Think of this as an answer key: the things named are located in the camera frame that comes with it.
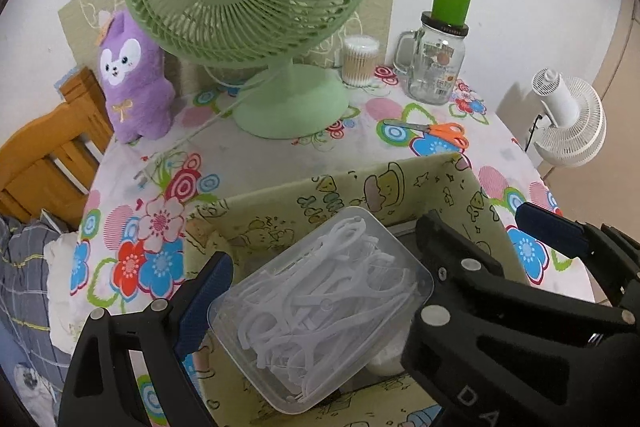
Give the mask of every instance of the wooden bed frame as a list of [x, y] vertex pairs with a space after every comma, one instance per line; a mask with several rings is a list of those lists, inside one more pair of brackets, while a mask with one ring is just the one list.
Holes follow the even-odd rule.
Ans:
[[0, 148], [0, 213], [28, 223], [46, 209], [77, 228], [87, 195], [54, 159], [89, 191], [98, 161], [84, 142], [90, 140], [104, 153], [113, 129], [102, 90], [89, 69], [69, 78], [60, 91], [65, 102], [18, 130]]

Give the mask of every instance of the scissors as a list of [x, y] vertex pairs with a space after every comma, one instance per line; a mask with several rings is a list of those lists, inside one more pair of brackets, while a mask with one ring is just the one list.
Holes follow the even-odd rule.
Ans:
[[401, 120], [383, 120], [384, 125], [393, 127], [402, 127], [430, 134], [436, 138], [440, 138], [462, 150], [469, 148], [469, 140], [465, 137], [465, 128], [459, 123], [445, 123], [442, 125], [422, 125], [419, 123], [407, 123]]

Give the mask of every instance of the bow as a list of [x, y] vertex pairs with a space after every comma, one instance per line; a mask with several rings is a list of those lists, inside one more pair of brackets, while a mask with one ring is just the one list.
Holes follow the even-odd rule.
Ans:
[[132, 107], [133, 107], [133, 100], [131, 100], [130, 98], [128, 98], [122, 103], [111, 106], [111, 108], [113, 109], [113, 112], [120, 113], [120, 123], [127, 120], [128, 115], [126, 113], [126, 109], [131, 109]]

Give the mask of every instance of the cardboard box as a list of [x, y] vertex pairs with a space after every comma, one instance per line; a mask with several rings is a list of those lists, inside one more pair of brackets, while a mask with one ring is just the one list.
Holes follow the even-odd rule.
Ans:
[[[388, 227], [435, 209], [500, 261], [508, 279], [528, 283], [496, 208], [460, 154], [327, 174], [201, 207], [187, 225], [187, 270], [197, 272], [207, 252], [228, 251], [237, 282], [350, 205], [370, 210]], [[306, 413], [283, 415], [244, 378], [212, 333], [195, 359], [203, 399], [221, 427], [421, 427], [434, 414], [434, 401], [402, 375]]]

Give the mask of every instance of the fan base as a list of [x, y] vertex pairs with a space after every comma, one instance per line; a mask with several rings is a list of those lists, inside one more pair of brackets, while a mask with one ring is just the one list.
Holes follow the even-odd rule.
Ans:
[[261, 138], [294, 139], [323, 131], [344, 116], [349, 107], [347, 89], [337, 73], [317, 66], [270, 68], [249, 84], [255, 93], [234, 110], [240, 129]]

